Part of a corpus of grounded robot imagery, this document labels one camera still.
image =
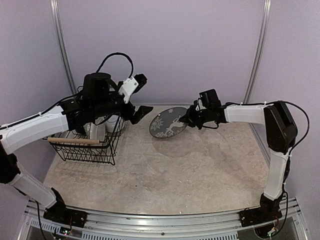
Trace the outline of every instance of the white mug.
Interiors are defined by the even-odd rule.
[[[115,126],[116,126],[116,132],[118,131],[121,131],[123,128],[124,128],[124,120],[122,117],[118,116],[118,115],[112,115],[106,122],[105,122],[105,128],[106,128],[106,131],[108,133],[113,133],[114,132],[114,129],[115,129]]]

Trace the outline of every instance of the wooden stick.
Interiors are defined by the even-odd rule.
[[[99,139],[83,139],[83,138],[62,138],[48,137],[50,143],[68,143],[68,144],[99,144]]]

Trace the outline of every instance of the purple backdrop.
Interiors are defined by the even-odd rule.
[[[221,101],[242,101],[257,47],[264,1],[68,0],[59,9],[76,85],[112,52],[131,56],[148,84],[135,103],[187,103],[216,88]],[[115,81],[130,65],[112,57],[102,68]]]
[[[0,1],[0,124],[46,109],[69,94],[50,10],[42,0]],[[43,181],[54,151],[37,141],[16,152],[21,164]],[[1,239],[17,239],[28,199],[0,184]]]
[[[311,239],[320,235],[320,2],[317,0],[272,0],[265,48],[251,102],[287,100],[309,114],[308,137],[292,152],[287,189],[296,196]],[[305,133],[303,114],[290,107]],[[262,136],[265,131],[256,127]]]

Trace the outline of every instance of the decorated plate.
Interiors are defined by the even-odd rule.
[[[171,107],[159,113],[150,123],[150,134],[157,139],[166,139],[181,133],[188,126],[179,121],[186,112],[184,107]]]

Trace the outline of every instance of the beige table surface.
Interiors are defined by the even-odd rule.
[[[127,124],[115,166],[65,162],[58,155],[45,183],[67,205],[117,213],[178,215],[259,205],[268,166],[246,123],[217,130],[187,127],[164,140],[149,133],[157,106]]]

